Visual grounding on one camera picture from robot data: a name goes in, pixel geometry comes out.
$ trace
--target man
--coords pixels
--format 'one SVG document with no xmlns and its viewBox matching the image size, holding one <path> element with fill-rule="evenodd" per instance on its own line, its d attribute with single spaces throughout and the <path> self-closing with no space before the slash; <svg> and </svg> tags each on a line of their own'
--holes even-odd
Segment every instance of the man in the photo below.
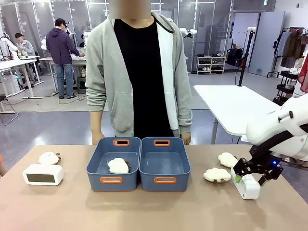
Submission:
<svg viewBox="0 0 308 231">
<path fill-rule="evenodd" d="M 73 93 L 73 65 L 70 52 L 79 56 L 79 51 L 74 47 L 69 35 L 65 32 L 66 22 L 62 18 L 55 20 L 55 27 L 46 36 L 46 48 L 55 63 L 59 99 L 64 99 L 64 72 L 66 77 L 66 98 L 72 99 Z"/>
<path fill-rule="evenodd" d="M 17 48 L 21 52 L 26 51 L 29 56 L 35 55 L 32 44 L 24 39 L 24 36 L 21 33 L 16 33 L 15 38 L 18 40 Z"/>
<path fill-rule="evenodd" d="M 113 2 L 118 18 L 131 19 L 111 19 Z M 106 99 L 116 136 L 176 136 L 190 143 L 191 92 L 183 38 L 171 19 L 151 13 L 150 4 L 112 1 L 109 18 L 90 33 L 86 87 L 93 144 L 104 138 Z"/>
<path fill-rule="evenodd" d="M 81 39 L 82 39 L 82 43 L 79 44 L 79 47 L 83 48 L 85 46 L 85 37 L 83 34 L 81 35 Z"/>
<path fill-rule="evenodd" d="M 17 48 L 21 53 L 27 52 L 28 56 L 35 55 L 31 42 L 29 42 L 28 40 L 25 40 L 24 36 L 21 33 L 16 33 L 15 38 L 18 41 Z M 35 73 L 33 72 L 32 68 L 28 68 L 26 65 L 26 70 L 29 73 L 28 76 L 31 82 L 31 87 L 34 88 L 35 87 L 34 82 L 37 81 L 37 79 L 36 79 Z"/>
</svg>

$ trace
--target white table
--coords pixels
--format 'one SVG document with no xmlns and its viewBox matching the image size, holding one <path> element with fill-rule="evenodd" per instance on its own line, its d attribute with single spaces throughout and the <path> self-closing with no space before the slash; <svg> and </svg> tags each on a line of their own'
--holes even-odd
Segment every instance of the white table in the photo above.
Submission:
<svg viewBox="0 0 308 231">
<path fill-rule="evenodd" d="M 22 69 L 24 71 L 24 75 L 25 75 L 25 78 L 26 78 L 26 81 L 29 87 L 29 91 L 30 91 L 30 97 L 26 97 L 26 98 L 41 99 L 42 97 L 36 97 L 33 95 L 29 76 L 26 71 L 26 66 L 30 70 L 29 63 L 33 63 L 33 62 L 35 61 L 34 60 L 9 60 L 9 61 L 0 62 L 0 72 L 7 71 L 8 69 L 14 68 L 18 74 L 19 80 L 21 80 L 20 73 L 19 73 L 19 66 L 22 66 Z"/>
<path fill-rule="evenodd" d="M 30 55 L 28 57 L 20 56 L 19 58 L 22 59 L 22 60 L 26 60 L 26 59 L 36 59 L 36 58 L 39 58 L 39 57 L 40 57 L 39 55 Z"/>
<path fill-rule="evenodd" d="M 242 136 L 251 118 L 280 108 L 245 86 L 197 85 L 194 88 L 215 117 L 211 144 L 215 144 L 218 122 L 227 133 Z"/>
<path fill-rule="evenodd" d="M 53 87 L 55 89 L 55 93 L 58 93 L 58 89 L 57 89 L 57 85 L 55 83 L 55 79 L 53 77 L 53 73 L 55 73 L 55 71 L 53 71 L 52 66 L 54 66 L 54 61 L 52 59 L 52 57 L 46 57 L 46 58 L 41 58 L 39 59 L 41 61 L 47 61 L 49 64 L 49 68 L 51 71 L 51 75 L 52 75 L 52 79 L 53 79 Z M 80 65 L 87 65 L 87 59 L 86 57 L 76 57 L 74 55 L 72 55 L 72 65 L 76 65 L 76 66 L 80 66 Z"/>
<path fill-rule="evenodd" d="M 39 58 L 40 56 L 39 55 L 30 55 L 28 57 L 25 57 L 25 56 L 20 56 L 19 58 L 21 60 L 33 60 L 33 65 L 34 65 L 34 69 L 35 69 L 35 74 L 37 75 L 37 78 L 38 78 L 38 83 L 35 83 L 34 85 L 38 85 L 38 84 L 41 84 L 43 83 L 44 81 L 41 81 L 39 79 L 39 74 L 38 74 L 38 70 L 37 70 L 37 66 L 35 65 L 35 62 L 37 61 L 37 58 Z"/>
</svg>

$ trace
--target table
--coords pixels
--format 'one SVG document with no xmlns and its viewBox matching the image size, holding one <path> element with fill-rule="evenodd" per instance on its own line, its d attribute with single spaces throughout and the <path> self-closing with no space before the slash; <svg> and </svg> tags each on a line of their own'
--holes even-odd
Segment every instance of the table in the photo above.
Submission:
<svg viewBox="0 0 308 231">
<path fill-rule="evenodd" d="M 211 144 L 215 143 L 218 122 L 234 136 L 246 134 L 247 122 L 280 108 L 248 87 L 236 85 L 196 85 L 197 93 L 215 117 Z"/>
<path fill-rule="evenodd" d="M 280 176 L 255 201 L 241 198 L 231 181 L 203 179 L 217 156 L 249 157 L 250 145 L 186 146 L 192 167 L 185 192 L 93 192 L 86 166 L 95 146 L 36 146 L 0 180 L 1 231 L 301 231 L 308 205 Z M 60 153 L 59 186 L 30 186 L 23 170 L 46 151 Z"/>
<path fill-rule="evenodd" d="M 39 58 L 39 57 L 40 57 L 39 55 L 30 55 L 28 57 L 25 57 L 25 56 L 20 56 L 19 57 L 21 60 L 34 60 L 33 61 L 33 65 L 34 65 L 34 69 L 35 69 L 35 74 L 37 75 L 37 78 L 38 78 L 38 83 L 35 83 L 34 85 L 38 85 L 38 84 L 41 84 L 41 83 L 45 82 L 45 81 L 41 81 L 39 79 L 39 74 L 38 74 L 37 66 L 35 65 L 35 62 L 37 61 L 37 58 Z"/>
<path fill-rule="evenodd" d="M 55 89 L 55 93 L 58 93 L 56 81 L 53 77 L 54 76 L 53 73 L 55 73 L 55 70 L 53 71 L 52 65 L 54 65 L 55 63 L 54 63 L 52 57 L 41 58 L 39 60 L 48 62 L 49 68 L 50 68 L 50 71 L 51 71 L 51 75 L 52 75 L 52 79 L 53 79 L 53 87 Z M 86 59 L 86 57 L 77 57 L 77 56 L 72 55 L 72 64 L 73 64 L 73 66 L 87 65 L 87 59 Z"/>
<path fill-rule="evenodd" d="M 19 56 L 20 59 L 24 60 L 24 59 L 36 59 L 36 58 L 39 58 L 40 56 L 39 55 L 30 55 L 28 57 L 25 57 L 25 56 Z"/>
<path fill-rule="evenodd" d="M 11 70 L 11 68 L 15 69 L 15 71 L 18 74 L 20 85 L 23 85 L 23 83 L 21 82 L 21 77 L 20 77 L 21 75 L 20 75 L 20 72 L 19 72 L 19 66 L 22 66 L 22 69 L 24 71 L 24 75 L 25 75 L 25 78 L 26 78 L 26 81 L 27 81 L 27 85 L 29 87 L 29 92 L 30 92 L 30 97 L 23 97 L 24 99 L 26 99 L 26 98 L 27 99 L 42 99 L 43 98 L 43 97 L 39 97 L 39 96 L 34 96 L 33 91 L 32 91 L 32 87 L 31 87 L 31 83 L 30 83 L 30 80 L 29 80 L 29 76 L 28 76 L 28 73 L 26 71 L 26 66 L 30 70 L 29 63 L 33 63 L 33 62 L 35 62 L 35 60 L 9 60 L 9 61 L 0 62 L 0 72 Z"/>
</svg>

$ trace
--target black t-shirt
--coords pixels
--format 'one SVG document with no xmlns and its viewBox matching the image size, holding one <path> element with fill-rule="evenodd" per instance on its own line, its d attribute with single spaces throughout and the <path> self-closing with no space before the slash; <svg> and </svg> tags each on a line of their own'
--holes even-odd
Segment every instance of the black t-shirt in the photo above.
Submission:
<svg viewBox="0 0 308 231">
<path fill-rule="evenodd" d="M 136 29 L 116 20 L 114 30 L 133 87 L 134 136 L 141 139 L 173 136 L 166 109 L 156 21 Z"/>
</svg>

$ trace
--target black pole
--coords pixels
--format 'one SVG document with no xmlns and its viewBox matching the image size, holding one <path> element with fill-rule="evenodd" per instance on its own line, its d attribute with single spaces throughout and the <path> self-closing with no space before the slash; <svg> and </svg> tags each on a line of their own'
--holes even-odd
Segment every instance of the black pole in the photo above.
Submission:
<svg viewBox="0 0 308 231">
<path fill-rule="evenodd" d="M 244 63 L 243 63 L 243 67 L 242 67 L 242 71 L 241 71 L 241 76 L 240 76 L 240 81 L 239 81 L 239 87 L 242 86 L 242 81 L 243 81 L 243 77 L 244 77 L 244 73 L 245 73 L 245 68 L 246 68 L 246 62 L 247 62 L 247 58 L 248 58 L 248 55 L 249 55 L 249 48 L 250 48 L 250 44 L 251 44 L 251 40 L 252 40 L 252 37 L 254 35 L 254 31 L 251 30 L 250 33 L 249 33 L 249 40 L 248 40 L 248 44 L 247 44 L 247 49 L 246 49 L 246 53 L 244 55 Z"/>
</svg>

